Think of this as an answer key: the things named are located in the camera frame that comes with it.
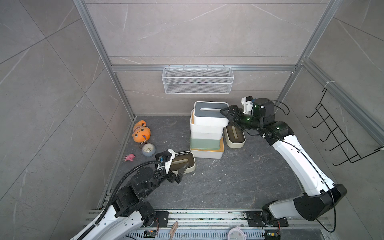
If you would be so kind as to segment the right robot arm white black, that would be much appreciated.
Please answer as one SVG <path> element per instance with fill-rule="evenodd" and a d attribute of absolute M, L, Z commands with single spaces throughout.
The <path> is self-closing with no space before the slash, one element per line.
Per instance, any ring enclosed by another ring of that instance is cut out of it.
<path fill-rule="evenodd" d="M 254 99 L 251 96 L 242 99 L 243 108 L 231 105 L 220 113 L 241 130 L 255 130 L 288 163 L 298 177 L 304 192 L 302 195 L 263 206 L 263 221 L 266 225 L 285 217 L 302 217 L 315 221 L 329 210 L 335 209 L 347 194 L 343 184 L 335 184 L 315 164 L 285 122 L 276 121 L 275 104 L 266 98 Z"/>

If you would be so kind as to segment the grey lid white tissue box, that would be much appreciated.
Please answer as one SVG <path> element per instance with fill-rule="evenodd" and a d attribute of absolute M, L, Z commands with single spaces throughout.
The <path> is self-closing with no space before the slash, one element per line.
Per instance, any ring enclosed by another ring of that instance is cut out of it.
<path fill-rule="evenodd" d="M 200 126 L 226 127 L 229 120 L 220 113 L 220 110 L 229 105 L 225 102 L 202 102 L 194 104 L 194 124 Z"/>

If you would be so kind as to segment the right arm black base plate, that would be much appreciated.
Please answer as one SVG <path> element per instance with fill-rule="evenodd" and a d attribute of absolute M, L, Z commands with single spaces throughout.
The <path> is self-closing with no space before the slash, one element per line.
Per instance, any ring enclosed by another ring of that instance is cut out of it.
<path fill-rule="evenodd" d="M 286 218 L 277 219 L 268 211 L 244 211 L 243 218 L 248 221 L 249 227 L 288 227 Z"/>

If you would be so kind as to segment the small bamboo lid tissue box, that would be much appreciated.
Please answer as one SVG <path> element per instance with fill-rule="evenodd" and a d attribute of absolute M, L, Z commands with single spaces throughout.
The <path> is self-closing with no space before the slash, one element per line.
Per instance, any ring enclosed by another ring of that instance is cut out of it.
<path fill-rule="evenodd" d="M 200 132 L 191 132 L 192 139 L 202 139 L 202 140 L 220 140 L 223 133 L 200 133 Z"/>

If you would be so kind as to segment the green tissue box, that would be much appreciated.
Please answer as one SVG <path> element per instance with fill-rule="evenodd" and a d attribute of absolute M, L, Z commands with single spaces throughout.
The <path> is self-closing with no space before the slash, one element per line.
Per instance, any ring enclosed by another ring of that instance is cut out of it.
<path fill-rule="evenodd" d="M 190 148 L 197 150 L 219 150 L 221 148 L 221 140 L 191 138 Z"/>

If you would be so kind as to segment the large bamboo lid tissue box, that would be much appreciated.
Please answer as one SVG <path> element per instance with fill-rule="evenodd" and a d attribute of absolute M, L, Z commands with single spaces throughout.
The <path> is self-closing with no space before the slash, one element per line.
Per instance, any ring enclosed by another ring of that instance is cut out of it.
<path fill-rule="evenodd" d="M 195 158 L 205 159 L 221 159 L 224 153 L 224 138 L 220 140 L 220 148 L 218 150 L 203 150 L 190 148 Z"/>

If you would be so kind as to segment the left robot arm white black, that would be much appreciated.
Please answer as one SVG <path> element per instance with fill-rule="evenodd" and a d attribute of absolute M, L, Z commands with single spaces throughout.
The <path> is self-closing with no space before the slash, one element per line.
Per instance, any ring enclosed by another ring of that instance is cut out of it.
<path fill-rule="evenodd" d="M 170 171 L 162 176 L 159 170 L 145 162 L 129 170 L 118 182 L 104 210 L 84 229 L 72 237 L 73 240 L 118 240 L 140 227 L 148 227 L 157 213 L 149 202 L 144 201 L 164 180 L 180 183 L 188 164 L 175 175 Z"/>

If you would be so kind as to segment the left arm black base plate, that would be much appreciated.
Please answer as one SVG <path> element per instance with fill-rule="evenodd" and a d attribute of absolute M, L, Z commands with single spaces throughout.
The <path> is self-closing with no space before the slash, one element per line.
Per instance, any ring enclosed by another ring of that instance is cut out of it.
<path fill-rule="evenodd" d="M 156 216 L 151 227 L 166 228 L 169 222 L 169 214 L 170 212 L 168 211 L 156 211 Z"/>

